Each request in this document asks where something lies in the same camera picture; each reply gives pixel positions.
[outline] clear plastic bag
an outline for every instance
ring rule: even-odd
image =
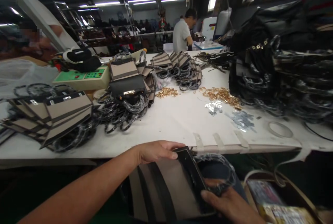
[[[172,77],[161,79],[157,76],[155,71],[152,71],[152,75],[155,80],[156,91],[160,91],[162,88],[167,87],[171,83]]]
[[[57,68],[37,66],[34,62],[13,59],[0,62],[0,98],[15,98],[15,87],[34,83],[52,84]]]

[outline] gold metal part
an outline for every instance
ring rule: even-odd
[[[211,101],[221,100],[226,104],[230,104],[236,110],[242,110],[242,107],[239,104],[239,99],[233,95],[230,95],[230,91],[227,88],[211,88],[206,89],[205,87],[199,88],[199,91],[202,92],[202,95],[209,97]]]
[[[159,97],[159,98],[164,98],[166,96],[176,97],[178,95],[180,95],[180,93],[178,93],[178,90],[175,90],[175,89],[170,88],[170,87],[164,87],[158,92],[158,94],[156,96]]]
[[[124,92],[124,95],[129,95],[129,94],[134,94],[135,93],[135,91],[134,90],[132,90],[132,91],[127,91],[127,92]]]

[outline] hand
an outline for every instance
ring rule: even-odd
[[[51,45],[51,41],[46,37],[41,38],[41,40],[38,42],[38,47],[40,49],[52,49],[53,48]]]
[[[133,149],[137,154],[138,164],[147,164],[161,158],[176,160],[178,155],[172,152],[172,150],[182,147],[185,147],[185,144],[161,140],[139,144],[133,147]]]
[[[215,187],[223,182],[219,179],[205,179],[209,187]],[[221,197],[207,190],[201,191],[201,196],[205,202],[212,205],[232,223],[266,223],[232,187],[229,187]]]

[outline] ceiling light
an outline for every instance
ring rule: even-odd
[[[108,6],[108,5],[117,5],[120,4],[119,1],[115,1],[115,2],[106,2],[106,3],[97,3],[95,4],[96,6]]]
[[[99,10],[99,8],[84,9],[84,10],[78,10],[78,11],[92,11],[92,10]]]
[[[142,4],[151,4],[151,3],[156,3],[156,1],[149,1],[149,2],[141,2],[141,3],[134,3],[133,5],[142,5]]]
[[[1,24],[0,26],[9,26],[9,25],[15,25],[15,24]]]
[[[180,1],[180,0],[161,0],[161,2],[171,2],[171,1]]]
[[[142,2],[142,1],[152,1],[152,0],[129,0],[128,3]]]
[[[21,17],[23,18],[23,16],[22,16],[18,11],[16,11],[14,8],[11,7],[11,10],[12,10],[15,14],[17,14],[17,15],[19,15],[19,16],[21,16]]]

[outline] box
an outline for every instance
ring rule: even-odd
[[[260,181],[267,181],[270,182],[278,193],[280,198],[285,202],[287,206],[291,207],[301,207],[308,211],[311,217],[315,220],[316,223],[324,223],[321,218],[319,217],[319,213],[313,203],[307,198],[307,196],[294,184],[292,183],[287,177],[285,177],[281,173],[277,173],[277,175],[283,179],[285,182],[285,187],[280,187],[275,183],[272,179],[272,176],[269,174],[253,174],[251,175],[251,180],[260,180]],[[256,212],[262,212],[262,206],[259,206],[255,203],[254,197],[249,190],[248,184],[244,187],[246,196],[248,198],[250,206],[256,210]],[[272,222],[272,219],[268,216],[265,218],[263,217],[266,222]]]

